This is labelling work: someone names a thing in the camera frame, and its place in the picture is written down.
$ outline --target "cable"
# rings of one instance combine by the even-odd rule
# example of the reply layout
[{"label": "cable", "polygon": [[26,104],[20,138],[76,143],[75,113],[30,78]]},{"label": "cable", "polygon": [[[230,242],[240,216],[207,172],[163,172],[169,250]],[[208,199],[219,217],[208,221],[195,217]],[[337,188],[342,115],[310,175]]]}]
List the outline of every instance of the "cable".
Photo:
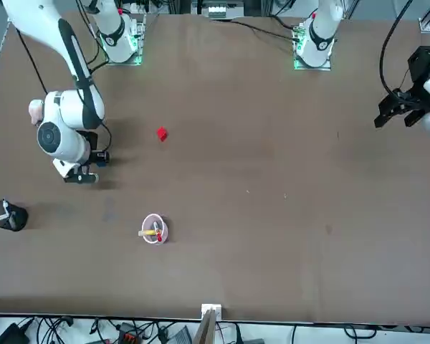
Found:
[{"label": "cable", "polygon": [[284,6],[282,6],[282,8],[277,11],[277,13],[275,14],[275,16],[278,16],[279,14],[282,13],[282,11],[285,9],[285,7],[289,6],[288,9],[291,9],[293,7],[293,5],[295,4],[296,0],[288,0]]},{"label": "cable", "polygon": [[32,54],[30,54],[29,48],[27,47],[26,42],[24,41],[24,38],[21,35],[21,32],[16,29],[17,35],[19,36],[19,39],[21,40],[22,45],[24,46],[24,49],[26,50],[27,56],[30,59],[30,62],[32,63],[32,66],[34,66],[34,70],[37,74],[38,80],[40,81],[40,84],[42,85],[42,88],[44,90],[44,93],[47,95],[48,94],[48,90],[46,89],[46,87],[44,86],[43,80],[42,80],[42,76],[40,75],[37,65],[35,64],[34,58],[32,57]]},{"label": "cable", "polygon": [[413,329],[411,328],[411,326],[405,326],[404,328],[406,328],[410,333],[423,333],[424,332],[424,328],[419,326],[420,331],[413,331]]},{"label": "cable", "polygon": [[40,328],[42,326],[44,318],[42,318],[40,320],[40,322],[38,323],[38,327],[37,327],[37,344],[40,344]]},{"label": "cable", "polygon": [[295,325],[295,326],[293,327],[293,334],[292,334],[292,342],[291,342],[291,344],[295,344],[295,333],[296,333],[296,328],[297,328],[297,326]]},{"label": "cable", "polygon": [[[352,331],[353,331],[353,335],[351,335],[348,331],[347,331],[347,327],[349,327]],[[355,341],[355,344],[357,344],[358,340],[367,340],[367,339],[373,339],[377,334],[378,334],[378,330],[376,328],[373,329],[373,333],[371,333],[370,335],[358,335],[357,331],[355,330],[355,328],[352,325],[347,325],[344,328],[344,333],[345,335],[347,335],[350,339],[353,339]]]},{"label": "cable", "polygon": [[293,30],[296,27],[295,25],[286,25],[277,15],[271,15],[270,17],[277,20],[285,29]]},{"label": "cable", "polygon": [[62,340],[62,338],[59,336],[59,333],[57,333],[57,328],[62,324],[62,320],[59,319],[59,320],[56,321],[56,323],[52,322],[51,318],[48,319],[48,320],[51,323],[51,325],[48,324],[48,322],[46,320],[45,320],[45,322],[49,326],[49,328],[52,330],[51,343],[54,342],[53,338],[54,338],[54,335],[56,335],[57,342],[59,344],[65,344],[65,342]]},{"label": "cable", "polygon": [[[91,30],[92,25],[91,25],[91,22],[89,21],[89,18],[87,17],[87,13],[86,13],[86,11],[85,11],[85,7],[80,3],[80,0],[75,0],[75,2],[76,2],[76,4],[77,4],[78,12],[80,13],[81,19],[82,19],[82,20],[83,20],[83,22],[85,23],[85,26],[86,26],[87,30],[89,31],[89,33],[90,33],[91,37],[95,40],[95,43],[96,43],[96,45],[97,45],[97,48],[101,49],[101,50],[104,52],[104,54],[105,54],[105,58],[106,58],[106,59],[107,59],[107,61],[108,61],[109,59],[108,59],[108,54],[107,54],[107,52],[103,49],[102,45],[101,45],[101,44],[99,43],[99,41],[97,40],[97,37],[94,35],[94,33],[93,33],[93,32],[92,32],[92,30]],[[93,59],[91,59],[91,60],[90,60],[90,62],[88,62],[88,64],[89,64],[89,63],[91,63],[91,62],[94,62],[94,61],[95,61],[95,59],[97,59],[97,56],[98,56],[98,54],[96,53],[96,55],[94,56],[94,58],[93,58]]]},{"label": "cable", "polygon": [[150,341],[147,342],[147,344],[152,343],[160,335],[161,331],[165,331],[168,328],[170,328],[170,326],[175,325],[175,324],[176,324],[176,322],[174,321],[174,322],[171,322],[169,325],[165,326],[164,328],[159,328],[159,326],[158,326],[158,334],[155,335],[153,338],[151,338]]},{"label": "cable", "polygon": [[99,68],[102,68],[102,67],[103,67],[103,66],[105,66],[108,62],[109,62],[109,60],[106,60],[106,61],[104,61],[104,62],[102,62],[102,63],[98,64],[98,65],[97,65],[97,66],[95,66],[94,68],[92,68],[92,69],[90,70],[91,74],[94,74],[94,72],[95,72],[96,70],[98,70]]},{"label": "cable", "polygon": [[96,47],[97,47],[97,51],[95,52],[94,57],[87,62],[88,65],[93,63],[97,59],[97,56],[99,56],[99,52],[100,52],[99,44],[96,44]]},{"label": "cable", "polygon": [[135,338],[136,338],[136,340],[138,341],[138,329],[137,329],[137,325],[135,324],[135,320],[134,320],[134,319],[132,320],[132,324],[134,324],[135,334],[136,334]]},{"label": "cable", "polygon": [[225,344],[225,342],[224,342],[224,335],[223,335],[223,331],[222,331],[222,330],[221,330],[221,328],[220,328],[220,323],[219,323],[219,322],[217,322],[217,323],[216,323],[216,326],[218,327],[218,329],[219,329],[219,331],[220,331],[221,340],[223,341],[223,344]]},{"label": "cable", "polygon": [[316,11],[318,10],[318,8],[316,8],[314,11],[310,12],[309,17],[310,18]]},{"label": "cable", "polygon": [[241,23],[240,21],[237,22],[237,21],[231,20],[231,21],[227,21],[227,22],[242,25],[243,27],[249,27],[250,29],[264,32],[265,34],[270,34],[271,36],[275,36],[275,37],[279,37],[279,38],[283,38],[283,39],[288,39],[288,40],[294,40],[292,37],[288,37],[288,36],[285,36],[283,34],[276,34],[275,32],[267,31],[267,30],[261,29],[259,27],[254,27],[253,25],[250,25],[250,24]]},{"label": "cable", "polygon": [[19,321],[18,323],[17,323],[17,325],[18,326],[20,326],[24,321],[26,321],[27,319],[35,319],[35,317],[25,317],[23,320],[21,320],[21,321]]},{"label": "cable", "polygon": [[404,76],[403,76],[403,79],[402,79],[402,81],[401,81],[401,84],[400,84],[400,86],[398,86],[398,88],[401,88],[401,86],[403,86],[404,80],[406,79],[406,76],[407,76],[408,72],[409,72],[409,67],[408,67],[408,69],[405,71]]},{"label": "cable", "polygon": [[379,76],[381,77],[381,82],[383,87],[386,89],[387,93],[391,96],[394,97],[399,103],[404,104],[404,105],[409,105],[413,108],[417,108],[419,103],[418,102],[413,102],[410,100],[406,100],[403,99],[402,97],[400,97],[399,95],[397,95],[396,93],[394,93],[388,86],[386,83],[386,79],[384,78],[384,56],[386,54],[386,47],[388,44],[388,41],[390,40],[390,38],[392,37],[393,32],[395,31],[396,27],[398,26],[398,23],[400,22],[401,18],[403,17],[403,15],[405,14],[405,12],[408,10],[409,6],[411,5],[411,3],[414,0],[408,0],[406,2],[406,4],[404,5],[403,9],[401,10],[400,14],[398,15],[398,17],[396,17],[395,22],[393,23],[390,31],[387,34],[386,40],[384,41],[384,43],[382,44],[382,49],[381,49],[381,57],[379,58]]}]

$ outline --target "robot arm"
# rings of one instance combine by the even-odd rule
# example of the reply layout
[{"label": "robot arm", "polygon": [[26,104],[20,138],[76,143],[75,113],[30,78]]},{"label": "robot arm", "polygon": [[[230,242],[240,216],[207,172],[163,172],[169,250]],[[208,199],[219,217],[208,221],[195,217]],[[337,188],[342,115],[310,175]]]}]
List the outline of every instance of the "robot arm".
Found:
[{"label": "robot arm", "polygon": [[125,62],[137,52],[132,33],[132,28],[136,28],[137,23],[134,23],[127,14],[119,15],[115,0],[81,0],[81,2],[85,11],[95,20],[109,59],[116,63]]},{"label": "robot arm", "polygon": [[81,130],[96,129],[104,119],[105,109],[72,27],[52,0],[3,0],[3,5],[19,31],[62,55],[75,82],[76,90],[49,92],[44,102],[31,102],[29,110],[41,110],[39,146],[54,158],[53,164],[65,181],[97,181],[96,175],[74,175],[98,156],[94,152],[97,137],[93,140],[92,135]]},{"label": "robot arm", "polygon": [[319,0],[317,11],[303,24],[306,37],[297,51],[305,64],[317,68],[327,62],[343,15],[341,0]]},{"label": "robot arm", "polygon": [[430,130],[430,47],[419,47],[408,59],[413,86],[403,92],[392,90],[379,103],[379,116],[374,120],[376,128],[382,128],[393,116],[408,113],[406,127],[421,122]]}]

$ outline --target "red cube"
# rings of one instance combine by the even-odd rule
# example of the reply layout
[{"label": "red cube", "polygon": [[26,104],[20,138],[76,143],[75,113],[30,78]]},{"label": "red cube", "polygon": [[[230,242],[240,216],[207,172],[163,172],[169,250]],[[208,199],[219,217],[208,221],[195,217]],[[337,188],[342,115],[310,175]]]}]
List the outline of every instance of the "red cube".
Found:
[{"label": "red cube", "polygon": [[158,134],[159,139],[161,142],[164,142],[167,138],[167,130],[164,127],[160,127],[156,133]]}]

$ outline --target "yellow object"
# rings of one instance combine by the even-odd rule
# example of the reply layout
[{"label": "yellow object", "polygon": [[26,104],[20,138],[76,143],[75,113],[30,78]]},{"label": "yellow object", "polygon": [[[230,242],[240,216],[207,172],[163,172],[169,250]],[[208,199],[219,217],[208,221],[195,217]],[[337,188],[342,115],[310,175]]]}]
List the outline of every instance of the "yellow object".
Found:
[{"label": "yellow object", "polygon": [[140,231],[138,232],[138,236],[143,237],[145,235],[156,235],[157,232],[154,229],[150,229],[148,231]]}]

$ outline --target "table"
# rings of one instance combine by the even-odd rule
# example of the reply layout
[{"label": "table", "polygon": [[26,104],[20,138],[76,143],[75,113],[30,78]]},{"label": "table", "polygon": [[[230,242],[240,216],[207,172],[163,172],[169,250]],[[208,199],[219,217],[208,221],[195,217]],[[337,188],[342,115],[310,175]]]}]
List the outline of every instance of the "table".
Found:
[{"label": "table", "polygon": [[[89,59],[92,41],[67,18]],[[142,67],[95,74],[113,161],[93,186],[65,185],[39,149],[27,105],[43,94],[10,29],[0,198],[30,220],[0,230],[0,312],[198,318],[220,303],[238,320],[430,324],[430,133],[400,118],[373,126],[390,26],[344,21],[333,71],[294,71],[289,42],[159,16]],[[62,59],[27,42],[48,89],[70,89]],[[391,87],[420,43],[416,22],[398,26]],[[150,212],[168,220],[162,247],[137,238]]]}]

